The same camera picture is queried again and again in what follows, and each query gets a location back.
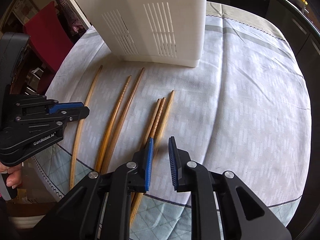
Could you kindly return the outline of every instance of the tablecloth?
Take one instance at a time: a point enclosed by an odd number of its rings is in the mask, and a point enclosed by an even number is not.
[[[155,101],[175,90],[150,190],[130,230],[134,240],[191,237],[190,193],[176,193],[172,187],[170,136],[209,171],[233,171],[284,225],[304,189],[310,158],[310,100],[288,42],[267,20],[216,3],[207,3],[205,24],[203,55],[195,68],[119,61],[91,27],[67,55],[46,94],[59,102],[84,102],[103,64],[84,121],[78,182],[95,167],[127,76],[135,80],[146,68],[108,171],[131,160]],[[40,177],[57,200],[68,192],[76,127],[77,122],[68,123],[63,141],[34,156]]]

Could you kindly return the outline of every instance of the wooden chopstick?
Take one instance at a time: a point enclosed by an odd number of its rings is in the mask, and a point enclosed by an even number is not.
[[[154,143],[154,148],[153,148],[154,149],[153,150],[153,159],[155,159],[156,154],[158,153],[160,141],[161,141],[162,135],[164,133],[164,129],[165,129],[166,124],[167,124],[167,120],[168,120],[168,117],[169,117],[169,112],[170,112],[170,109],[171,109],[171,105],[173,103],[173,98],[174,98],[174,90],[171,91],[171,94],[170,94],[170,97],[169,97],[169,101],[168,101],[168,104],[167,104],[167,108],[165,109],[164,114],[163,114],[162,122],[159,125],[158,129],[156,129],[155,143]],[[134,221],[134,218],[135,218],[135,216],[136,216],[136,214],[138,212],[138,208],[139,208],[140,202],[142,200],[142,196],[143,196],[143,193],[140,193],[140,192],[139,193],[135,193],[135,195],[134,195],[134,198],[133,198],[132,204],[131,204],[130,226],[132,225],[132,223]]]
[[[87,98],[85,100],[84,105],[88,106],[89,102],[91,100],[91,96],[94,90],[94,87],[97,83],[99,74],[101,72],[102,69],[102,65],[99,67],[93,81],[90,87],[90,90],[88,92]],[[74,183],[75,183],[75,173],[76,173],[76,161],[77,161],[77,155],[78,155],[78,147],[79,147],[79,143],[80,143],[80,138],[81,138],[81,131],[82,131],[82,126],[83,126],[83,122],[84,119],[80,119],[79,123],[78,123],[78,127],[77,127],[77,131],[76,131],[76,137],[75,137],[75,142],[73,144],[73,150],[72,150],[72,159],[71,159],[71,169],[70,169],[70,189],[73,188]]]
[[[124,107],[124,110],[122,111],[122,114],[120,116],[120,119],[119,119],[119,122],[116,126],[116,129],[115,129],[115,132],[112,136],[112,139],[111,139],[111,142],[110,142],[110,145],[109,145],[109,148],[104,156],[104,159],[103,159],[103,163],[102,163],[102,168],[101,168],[101,174],[105,174],[107,173],[108,171],[108,167],[109,167],[109,164],[110,164],[110,161],[111,161],[111,157],[112,157],[112,154],[113,154],[113,151],[115,150],[115,147],[116,147],[116,143],[118,141],[118,138],[119,138],[119,135],[120,135],[120,132],[121,132],[121,128],[124,124],[124,119],[125,117],[127,116],[127,113],[128,113],[128,110],[129,110],[129,107],[131,105],[131,102],[132,102],[132,99],[135,95],[135,93],[137,92],[137,88],[139,86],[139,83],[141,81],[141,78],[142,78],[142,75],[144,73],[144,70],[145,68],[142,68],[142,70],[140,71],[140,74],[136,80],[136,83],[134,84],[134,87],[131,91],[131,94],[130,94],[130,97]]]
[[[109,139],[110,139],[110,135],[111,135],[113,126],[115,124],[115,121],[116,121],[116,118],[117,118],[117,115],[118,115],[118,112],[119,112],[119,109],[120,109],[120,105],[121,105],[121,102],[123,100],[125,91],[127,90],[128,85],[130,83],[130,79],[131,79],[131,75],[128,77],[127,82],[125,83],[125,85],[124,85],[124,87],[122,89],[122,92],[121,92],[121,94],[120,94],[120,96],[118,98],[118,101],[117,101],[117,103],[115,105],[115,108],[113,110],[113,113],[111,115],[108,127],[106,129],[105,134],[104,134],[103,141],[102,141],[102,143],[100,145],[99,154],[98,154],[98,158],[97,158],[97,163],[96,163],[96,167],[95,167],[95,170],[97,172],[101,172],[103,158],[104,158],[104,155],[105,155],[106,150],[107,150],[107,146],[108,146],[108,142],[109,142]]]
[[[153,147],[153,149],[154,149],[153,150],[153,160],[155,159],[156,154],[158,153],[158,149],[159,149],[159,145],[160,145],[160,142],[162,139],[162,135],[163,135],[164,129],[167,125],[167,120],[169,117],[171,105],[173,103],[173,98],[174,98],[174,90],[171,91],[167,107],[166,107],[164,114],[163,114],[163,117],[162,117],[161,124],[158,126],[158,129],[157,129],[157,132],[155,135],[155,140],[154,140],[155,143],[154,143],[154,147]]]
[[[153,126],[152,126],[152,129],[150,131],[150,137],[151,138],[154,138],[155,135],[156,135],[156,131],[157,131],[157,128],[158,128],[158,124],[159,124],[159,121],[160,121],[160,117],[161,117],[161,114],[162,114],[162,111],[163,111],[163,107],[164,107],[164,103],[166,101],[166,98],[162,98],[161,99],[161,103],[160,103],[160,106],[159,106],[159,109],[157,111],[157,114],[156,114],[156,118],[153,122]]]
[[[140,150],[143,149],[146,146],[146,143],[147,143],[149,137],[153,138],[155,136],[156,129],[157,129],[157,126],[158,126],[158,123],[159,123],[159,120],[160,120],[161,113],[162,113],[164,102],[165,102],[165,98],[163,98],[163,99],[158,98],[156,107],[153,110],[153,114],[151,116],[147,131],[146,131],[145,136],[144,136],[144,139],[143,139],[143,141],[141,143]],[[135,192],[131,193],[131,205],[132,205],[132,203],[134,201],[135,194],[136,194]]]

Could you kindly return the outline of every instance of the red chair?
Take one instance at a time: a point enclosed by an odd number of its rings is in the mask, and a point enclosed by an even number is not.
[[[45,94],[73,43],[58,20],[53,1],[23,26],[23,32],[30,35],[30,47],[46,65],[37,88],[38,94]]]

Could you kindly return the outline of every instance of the white box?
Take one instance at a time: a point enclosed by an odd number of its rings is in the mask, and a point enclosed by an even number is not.
[[[195,67],[204,41],[206,0],[76,0],[123,60]]]

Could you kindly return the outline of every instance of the finger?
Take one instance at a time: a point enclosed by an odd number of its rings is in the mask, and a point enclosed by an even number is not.
[[[13,185],[21,183],[21,170],[14,171],[7,178],[7,187],[12,187]]]
[[[17,186],[19,186],[21,183],[19,183],[19,184],[16,184],[16,185],[13,185],[12,186],[12,189],[15,189]]]
[[[22,168],[22,163],[18,164],[17,166],[10,167],[8,169],[8,173],[13,173],[15,171],[21,170],[21,168]]]
[[[7,169],[9,169],[9,167],[4,166],[2,163],[0,163],[0,172],[6,171]]]

